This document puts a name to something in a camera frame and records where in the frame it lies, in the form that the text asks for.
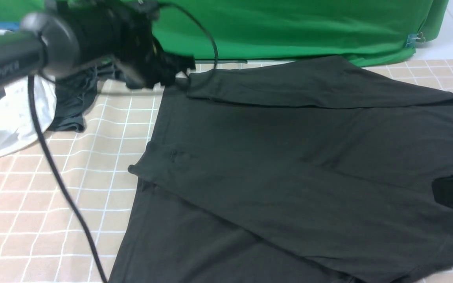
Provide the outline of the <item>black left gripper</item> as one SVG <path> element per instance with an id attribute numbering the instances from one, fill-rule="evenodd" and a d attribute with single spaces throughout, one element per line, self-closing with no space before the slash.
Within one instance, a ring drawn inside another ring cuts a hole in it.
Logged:
<path id="1" fill-rule="evenodd" d="M 193 56 L 166 52 L 153 35 L 153 22 L 160 17 L 156 0 L 111 2 L 111 15 L 118 28 L 115 65 L 135 88 L 172 86 L 176 75 L 195 70 Z"/>

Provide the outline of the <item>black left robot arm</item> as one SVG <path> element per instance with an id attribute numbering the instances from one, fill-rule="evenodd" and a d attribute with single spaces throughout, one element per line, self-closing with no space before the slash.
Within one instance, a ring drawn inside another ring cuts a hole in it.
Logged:
<path id="1" fill-rule="evenodd" d="M 195 70 L 195 59 L 168 53 L 152 33 L 157 1 L 95 0 L 69 5 L 47 0 L 27 14 L 14 33 L 0 35 L 0 88 L 28 75 L 56 79 L 111 59 L 135 88 L 175 83 Z"/>

